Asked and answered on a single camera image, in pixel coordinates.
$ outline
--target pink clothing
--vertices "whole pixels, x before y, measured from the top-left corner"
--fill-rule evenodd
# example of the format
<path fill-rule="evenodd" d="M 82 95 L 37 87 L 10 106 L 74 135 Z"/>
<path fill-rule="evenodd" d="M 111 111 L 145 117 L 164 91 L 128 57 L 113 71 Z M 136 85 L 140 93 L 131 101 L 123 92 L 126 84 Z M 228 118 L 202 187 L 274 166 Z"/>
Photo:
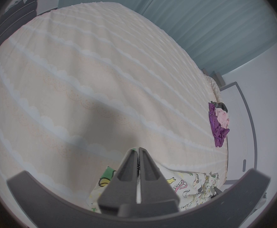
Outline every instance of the pink clothing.
<path fill-rule="evenodd" d="M 228 113 L 225 112 L 222 108 L 216 108 L 215 115 L 217 116 L 217 120 L 219 121 L 221 126 L 224 128 L 228 128 L 228 125 L 229 125 Z"/>

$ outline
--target bed sheet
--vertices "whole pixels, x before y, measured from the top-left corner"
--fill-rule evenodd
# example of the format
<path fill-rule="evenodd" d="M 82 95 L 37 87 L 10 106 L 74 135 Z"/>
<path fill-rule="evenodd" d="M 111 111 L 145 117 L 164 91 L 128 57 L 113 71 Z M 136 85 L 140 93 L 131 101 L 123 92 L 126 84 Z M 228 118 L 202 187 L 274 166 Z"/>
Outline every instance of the bed sheet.
<path fill-rule="evenodd" d="M 86 208 L 106 166 L 135 147 L 174 171 L 219 173 L 220 187 L 227 146 L 214 144 L 215 100 L 190 56 L 120 4 L 38 16 L 0 47 L 0 194 L 23 215 L 5 181 L 25 169 Z"/>

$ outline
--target cartoon print fabric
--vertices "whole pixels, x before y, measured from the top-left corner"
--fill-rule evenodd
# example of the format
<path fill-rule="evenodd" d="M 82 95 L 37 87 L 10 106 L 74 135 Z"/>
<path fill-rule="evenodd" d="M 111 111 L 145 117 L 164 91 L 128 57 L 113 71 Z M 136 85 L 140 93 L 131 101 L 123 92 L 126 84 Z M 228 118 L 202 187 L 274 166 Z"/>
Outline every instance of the cartoon print fabric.
<path fill-rule="evenodd" d="M 214 190 L 211 187 L 216 187 L 219 183 L 219 175 L 217 173 L 177 172 L 171 171 L 159 163 L 156 163 L 156 165 L 167 179 L 168 184 L 179 196 L 180 203 L 178 208 L 180 211 L 188 210 L 209 201 L 214 194 Z M 104 174 L 100 177 L 98 184 L 87 199 L 87 204 L 91 211 L 100 213 L 97 199 L 105 190 L 115 172 L 112 168 L 107 167 Z"/>

